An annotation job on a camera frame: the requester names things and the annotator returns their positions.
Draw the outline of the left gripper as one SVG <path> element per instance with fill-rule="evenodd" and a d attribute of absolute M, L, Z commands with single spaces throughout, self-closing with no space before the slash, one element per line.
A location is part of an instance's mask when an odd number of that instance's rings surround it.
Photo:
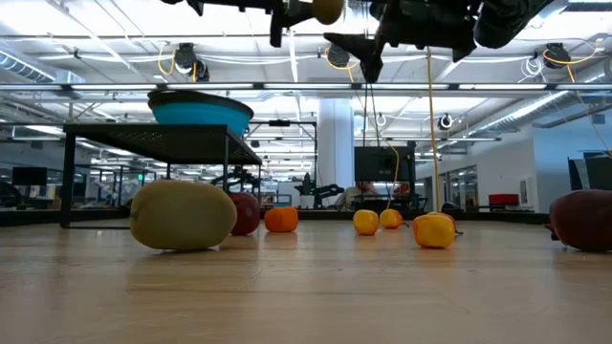
<path fill-rule="evenodd" d="M 287 7 L 283 0 L 272 1 L 270 44 L 274 48 L 282 45 L 282 34 L 285 28 L 290 28 L 303 21 L 314 18 L 313 2 L 288 2 Z"/>

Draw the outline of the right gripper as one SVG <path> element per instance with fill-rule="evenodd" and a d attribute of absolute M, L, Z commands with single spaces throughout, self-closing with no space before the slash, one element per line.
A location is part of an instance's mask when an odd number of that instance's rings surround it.
<path fill-rule="evenodd" d="M 360 34 L 325 32 L 323 37 L 361 61 L 366 81 L 378 80 L 386 45 L 401 44 L 422 50 L 451 50 L 454 62 L 476 48 L 473 29 L 478 14 L 476 0 L 386 0 L 374 1 L 369 13 L 379 21 L 374 39 Z"/>

